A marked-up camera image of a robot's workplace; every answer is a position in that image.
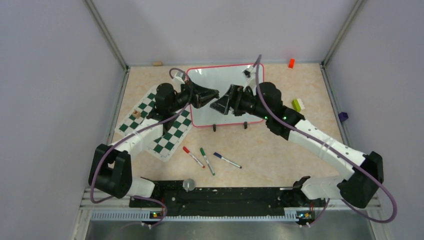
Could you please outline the pink framed whiteboard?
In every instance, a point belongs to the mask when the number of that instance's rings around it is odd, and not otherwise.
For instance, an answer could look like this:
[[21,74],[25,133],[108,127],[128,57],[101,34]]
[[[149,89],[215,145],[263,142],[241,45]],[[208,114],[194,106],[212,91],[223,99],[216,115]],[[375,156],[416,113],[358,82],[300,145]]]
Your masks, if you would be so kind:
[[[190,79],[197,85],[215,89],[219,91],[219,96],[222,97],[230,88],[230,85],[244,86],[246,83],[243,71],[252,63],[230,64],[230,65],[216,65],[216,66],[202,66],[193,67],[187,70]],[[202,108],[190,107],[191,121],[194,127],[212,127],[213,125],[235,125],[235,124],[248,124],[260,123],[263,119],[244,114],[242,116],[235,116],[231,112],[227,115],[212,109],[210,103]]]

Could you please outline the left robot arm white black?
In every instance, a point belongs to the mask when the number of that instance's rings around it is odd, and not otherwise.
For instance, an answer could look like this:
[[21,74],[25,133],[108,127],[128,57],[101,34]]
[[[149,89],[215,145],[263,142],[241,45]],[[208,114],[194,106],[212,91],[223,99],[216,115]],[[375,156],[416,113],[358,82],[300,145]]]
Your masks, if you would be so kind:
[[181,84],[180,92],[170,83],[158,85],[154,106],[140,125],[121,140],[96,147],[88,178],[90,200],[95,204],[102,202],[94,197],[97,189],[108,194],[107,199],[140,196],[147,206],[156,206],[161,194],[155,190],[153,181],[132,175],[132,160],[167,133],[186,107],[191,105],[199,109],[217,98],[217,89],[200,86],[191,80]]

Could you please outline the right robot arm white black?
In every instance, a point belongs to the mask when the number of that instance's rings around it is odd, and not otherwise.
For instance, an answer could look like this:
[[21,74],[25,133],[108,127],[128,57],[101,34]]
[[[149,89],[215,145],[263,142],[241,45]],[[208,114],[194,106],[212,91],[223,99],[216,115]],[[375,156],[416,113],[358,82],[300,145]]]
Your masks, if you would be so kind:
[[319,198],[335,198],[363,209],[379,189],[370,176],[380,184],[384,182],[380,154],[365,154],[322,132],[301,113],[285,106],[281,91],[273,83],[260,83],[256,92],[232,84],[210,108],[223,115],[250,114],[264,119],[272,133],[304,147],[337,170],[337,176],[303,177],[301,187],[293,192],[293,200],[299,206]]

